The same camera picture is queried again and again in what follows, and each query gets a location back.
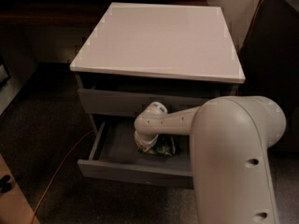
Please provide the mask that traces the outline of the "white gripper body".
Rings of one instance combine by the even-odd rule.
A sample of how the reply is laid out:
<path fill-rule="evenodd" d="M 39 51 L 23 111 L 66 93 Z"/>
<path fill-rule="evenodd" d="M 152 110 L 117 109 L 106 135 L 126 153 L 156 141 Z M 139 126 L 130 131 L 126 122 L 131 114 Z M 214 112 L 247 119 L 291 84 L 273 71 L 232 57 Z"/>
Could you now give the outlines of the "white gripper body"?
<path fill-rule="evenodd" d="M 158 134 L 145 135 L 145 134 L 139 133 L 138 131 L 135 131 L 135 142 L 138 147 L 151 148 L 156 144 L 158 137 L 159 137 Z"/>

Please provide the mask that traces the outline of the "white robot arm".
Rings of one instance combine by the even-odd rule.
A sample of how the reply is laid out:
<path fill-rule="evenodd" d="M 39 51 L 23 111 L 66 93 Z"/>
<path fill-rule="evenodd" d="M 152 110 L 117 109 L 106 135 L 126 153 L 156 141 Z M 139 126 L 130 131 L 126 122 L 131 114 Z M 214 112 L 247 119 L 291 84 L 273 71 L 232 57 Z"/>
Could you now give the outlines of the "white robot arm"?
<path fill-rule="evenodd" d="M 279 224 L 267 149 L 286 118 L 262 96 L 222 96 L 175 113 L 150 104 L 135 119 L 135 140 L 188 135 L 199 224 Z"/>

